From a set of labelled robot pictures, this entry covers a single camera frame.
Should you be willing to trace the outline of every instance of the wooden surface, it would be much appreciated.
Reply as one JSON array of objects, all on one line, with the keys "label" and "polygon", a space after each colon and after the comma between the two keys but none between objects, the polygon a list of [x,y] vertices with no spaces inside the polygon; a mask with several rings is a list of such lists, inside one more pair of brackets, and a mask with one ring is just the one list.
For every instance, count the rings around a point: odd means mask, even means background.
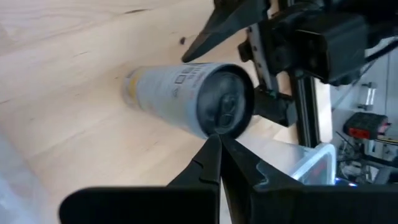
[{"label": "wooden surface", "polygon": [[[180,63],[213,10],[211,0],[3,0],[0,2],[0,129],[39,178],[51,211],[92,185],[164,185],[203,144],[121,98],[142,65]],[[185,45],[180,45],[186,37]],[[240,32],[198,62],[241,63]],[[287,77],[281,89],[290,91]],[[322,139],[331,136],[329,87],[318,83]],[[255,118],[246,133],[296,142]]]}]

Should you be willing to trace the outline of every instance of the metal canister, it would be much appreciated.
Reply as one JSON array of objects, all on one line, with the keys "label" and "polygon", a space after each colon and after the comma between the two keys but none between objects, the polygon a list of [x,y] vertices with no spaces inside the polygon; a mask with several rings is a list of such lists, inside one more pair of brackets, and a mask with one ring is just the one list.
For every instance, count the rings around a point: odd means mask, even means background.
[{"label": "metal canister", "polygon": [[254,111],[247,72],[227,63],[140,67],[126,77],[126,101],[200,138],[237,138]]}]

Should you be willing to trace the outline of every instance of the wooden table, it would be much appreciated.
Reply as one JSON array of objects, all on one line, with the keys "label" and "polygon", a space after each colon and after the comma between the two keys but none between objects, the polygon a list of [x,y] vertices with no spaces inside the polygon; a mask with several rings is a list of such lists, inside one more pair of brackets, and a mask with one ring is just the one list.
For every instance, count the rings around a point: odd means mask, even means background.
[{"label": "wooden table", "polygon": [[[4,0],[0,2],[0,130],[55,209],[93,185],[164,185],[203,144],[129,109],[123,78],[142,65],[179,64],[213,10],[212,0]],[[179,40],[186,37],[186,43]],[[240,32],[197,62],[239,60]],[[288,78],[280,89],[289,93]],[[323,141],[330,96],[318,85]],[[295,127],[255,118],[246,134],[296,142]]]}]

